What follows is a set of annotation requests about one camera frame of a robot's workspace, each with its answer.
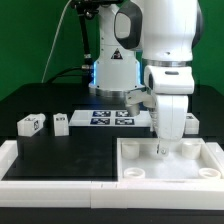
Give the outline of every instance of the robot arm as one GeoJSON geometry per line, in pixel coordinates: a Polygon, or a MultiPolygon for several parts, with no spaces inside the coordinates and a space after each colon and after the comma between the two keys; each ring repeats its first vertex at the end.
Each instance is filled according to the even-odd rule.
{"type": "Polygon", "coordinates": [[[163,156],[168,155],[170,142],[183,136],[187,94],[194,91],[187,62],[201,36],[202,29],[197,27],[201,18],[197,0],[132,0],[116,16],[118,42],[126,49],[142,49],[145,66],[146,92],[128,93],[127,107],[132,115],[137,115],[139,102],[149,109],[159,138],[158,153],[163,156]]]}

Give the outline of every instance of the blue light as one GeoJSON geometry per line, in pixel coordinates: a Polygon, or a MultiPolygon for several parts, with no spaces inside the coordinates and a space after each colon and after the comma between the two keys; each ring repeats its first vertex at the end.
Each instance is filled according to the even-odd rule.
{"type": "Polygon", "coordinates": [[[137,72],[138,72],[138,84],[141,85],[141,64],[139,61],[137,63],[137,72]]]}
{"type": "Polygon", "coordinates": [[[96,85],[96,62],[93,65],[93,84],[96,85]]]}

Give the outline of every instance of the black tabletop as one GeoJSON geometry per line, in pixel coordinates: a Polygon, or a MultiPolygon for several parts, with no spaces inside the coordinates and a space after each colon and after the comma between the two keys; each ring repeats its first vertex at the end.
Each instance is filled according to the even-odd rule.
{"type": "MultiPolygon", "coordinates": [[[[189,112],[200,120],[201,137],[224,148],[224,97],[209,86],[197,86],[189,97],[189,112]]],[[[19,156],[4,180],[116,181],[116,139],[153,137],[149,128],[71,127],[70,135],[55,137],[53,114],[74,110],[123,110],[121,99],[90,95],[78,84],[28,84],[0,102],[0,144],[16,139],[19,156]],[[31,138],[17,136],[16,123],[44,113],[44,128],[31,138]]],[[[1,208],[2,223],[222,223],[222,211],[91,210],[1,208]]]]}

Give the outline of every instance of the green backdrop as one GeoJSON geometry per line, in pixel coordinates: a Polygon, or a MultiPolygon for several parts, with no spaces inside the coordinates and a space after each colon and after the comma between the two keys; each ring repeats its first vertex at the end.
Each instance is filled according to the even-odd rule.
{"type": "MultiPolygon", "coordinates": [[[[61,12],[67,0],[1,0],[0,99],[27,83],[41,82],[61,12]]],[[[224,1],[200,0],[205,18],[204,36],[194,49],[196,83],[224,94],[224,1]]],[[[98,56],[97,19],[87,22],[93,58],[98,56]]],[[[68,9],[47,78],[62,69],[80,65],[83,49],[79,22],[68,9]]],[[[66,79],[80,82],[80,78],[66,79]]]]}

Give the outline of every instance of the white plastic tray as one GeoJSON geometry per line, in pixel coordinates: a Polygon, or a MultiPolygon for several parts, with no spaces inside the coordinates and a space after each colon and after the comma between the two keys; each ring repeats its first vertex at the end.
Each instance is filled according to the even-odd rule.
{"type": "MultiPolygon", "coordinates": [[[[123,140],[118,139],[117,142],[118,182],[0,181],[0,207],[224,210],[224,153],[217,143],[205,144],[200,139],[188,139],[202,144],[200,158],[191,163],[181,158],[182,142],[175,144],[170,158],[159,161],[154,157],[157,139],[134,139],[140,143],[140,157],[136,163],[122,159],[123,140]],[[173,159],[179,160],[174,162],[176,165],[172,164],[173,159]],[[146,178],[124,178],[123,172],[129,165],[144,168],[146,178]],[[197,169],[204,165],[219,170],[222,173],[221,179],[197,177],[197,169]]],[[[17,154],[16,141],[6,142],[0,147],[2,176],[17,154]]]]}

